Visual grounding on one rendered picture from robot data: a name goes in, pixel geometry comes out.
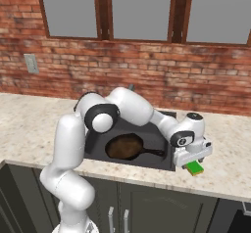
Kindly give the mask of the dark green corner cupboard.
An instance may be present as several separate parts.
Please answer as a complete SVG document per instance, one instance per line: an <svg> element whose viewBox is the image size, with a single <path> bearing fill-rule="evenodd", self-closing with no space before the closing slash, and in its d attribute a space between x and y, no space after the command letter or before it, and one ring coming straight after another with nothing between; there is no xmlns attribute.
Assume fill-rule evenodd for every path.
<svg viewBox="0 0 251 233"><path fill-rule="evenodd" d="M54 198L39 180L39 168L0 168L0 233L52 233L59 224Z"/></svg>

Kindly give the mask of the grey wall socket plate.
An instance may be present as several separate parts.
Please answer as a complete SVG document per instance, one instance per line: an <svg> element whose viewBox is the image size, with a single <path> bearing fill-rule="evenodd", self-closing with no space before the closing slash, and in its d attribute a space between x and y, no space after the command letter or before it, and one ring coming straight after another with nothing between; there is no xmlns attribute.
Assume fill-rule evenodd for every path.
<svg viewBox="0 0 251 233"><path fill-rule="evenodd" d="M25 64L29 73L39 74L37 61L34 54L24 54Z"/></svg>

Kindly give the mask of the green and yellow sponge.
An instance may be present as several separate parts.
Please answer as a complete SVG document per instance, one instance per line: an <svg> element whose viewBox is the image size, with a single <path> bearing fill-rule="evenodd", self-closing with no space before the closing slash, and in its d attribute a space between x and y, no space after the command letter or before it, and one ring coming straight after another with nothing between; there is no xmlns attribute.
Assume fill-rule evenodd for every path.
<svg viewBox="0 0 251 233"><path fill-rule="evenodd" d="M188 172L192 176L200 174L200 173L202 173L204 171L204 168L201 166L201 164L198 161L194 161L194 162L188 163L186 165L186 169L188 170Z"/></svg>

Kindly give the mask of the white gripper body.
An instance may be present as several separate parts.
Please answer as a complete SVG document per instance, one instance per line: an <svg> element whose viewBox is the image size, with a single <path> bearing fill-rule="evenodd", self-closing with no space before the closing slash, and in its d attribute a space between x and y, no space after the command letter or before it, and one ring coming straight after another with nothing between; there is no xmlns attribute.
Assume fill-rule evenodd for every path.
<svg viewBox="0 0 251 233"><path fill-rule="evenodd" d="M189 153L185 150L185 148L176 148L176 151L174 152L174 165L177 167L182 167L187 163L192 163L194 161L204 159L205 157L210 156L212 152L212 146L204 147L198 153Z"/></svg>

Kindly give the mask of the wooden framed window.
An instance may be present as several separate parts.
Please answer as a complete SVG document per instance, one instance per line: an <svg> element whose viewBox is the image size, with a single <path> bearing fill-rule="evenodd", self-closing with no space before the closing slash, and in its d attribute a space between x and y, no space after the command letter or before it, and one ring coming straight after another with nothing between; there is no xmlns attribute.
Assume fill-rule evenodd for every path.
<svg viewBox="0 0 251 233"><path fill-rule="evenodd" d="M46 35L251 46L251 0L39 0Z"/></svg>

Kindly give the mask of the dark brown frying pan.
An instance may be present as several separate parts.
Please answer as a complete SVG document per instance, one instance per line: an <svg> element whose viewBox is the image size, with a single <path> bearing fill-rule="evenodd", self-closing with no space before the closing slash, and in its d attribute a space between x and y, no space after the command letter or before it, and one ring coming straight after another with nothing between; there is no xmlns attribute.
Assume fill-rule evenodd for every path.
<svg viewBox="0 0 251 233"><path fill-rule="evenodd" d="M163 157L163 150L146 149L143 139L135 133L122 134L112 138L105 146L105 152L111 159L132 161L141 154Z"/></svg>

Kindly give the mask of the narrow dark green cupboard door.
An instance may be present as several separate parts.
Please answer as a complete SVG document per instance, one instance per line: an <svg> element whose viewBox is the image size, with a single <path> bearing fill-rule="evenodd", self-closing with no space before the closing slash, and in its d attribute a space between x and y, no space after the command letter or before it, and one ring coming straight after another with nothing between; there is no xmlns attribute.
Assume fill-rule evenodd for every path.
<svg viewBox="0 0 251 233"><path fill-rule="evenodd" d="M95 189L95 199L87 209L91 220L97 225L100 233L110 233L109 209L113 208L113 223L115 233L120 233L118 223L118 195L117 183L84 176Z"/></svg>

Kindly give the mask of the wide dark green cupboard door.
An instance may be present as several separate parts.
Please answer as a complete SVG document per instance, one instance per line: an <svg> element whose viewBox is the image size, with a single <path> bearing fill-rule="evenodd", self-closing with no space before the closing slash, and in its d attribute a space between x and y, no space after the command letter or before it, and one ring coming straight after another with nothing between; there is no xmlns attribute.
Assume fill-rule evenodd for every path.
<svg viewBox="0 0 251 233"><path fill-rule="evenodd" d="M129 233L206 233L216 198L121 183L121 229Z"/></svg>

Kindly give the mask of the black sink basin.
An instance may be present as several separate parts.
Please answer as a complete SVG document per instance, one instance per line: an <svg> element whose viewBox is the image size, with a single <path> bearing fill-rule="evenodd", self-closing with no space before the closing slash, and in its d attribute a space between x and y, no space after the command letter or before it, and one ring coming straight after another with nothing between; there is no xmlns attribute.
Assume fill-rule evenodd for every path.
<svg viewBox="0 0 251 233"><path fill-rule="evenodd" d="M116 136L130 133L139 136L143 140L143 146L146 149L162 150L165 154L162 157L158 157L153 154L143 153L134 160L111 159L105 152L106 144ZM109 132L104 134L96 133L95 131L87 132L84 157L107 163L122 163L175 171L176 166L173 163L174 152L175 148L169 144L154 124L147 123L144 126L136 126L120 118Z"/></svg>

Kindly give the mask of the black dishwasher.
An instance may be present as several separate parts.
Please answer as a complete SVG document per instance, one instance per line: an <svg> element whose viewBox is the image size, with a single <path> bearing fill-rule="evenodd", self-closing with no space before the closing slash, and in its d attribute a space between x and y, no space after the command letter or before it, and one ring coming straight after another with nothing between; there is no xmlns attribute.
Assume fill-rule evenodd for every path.
<svg viewBox="0 0 251 233"><path fill-rule="evenodd" d="M251 233L251 216L240 201L218 199L206 233Z"/></svg>

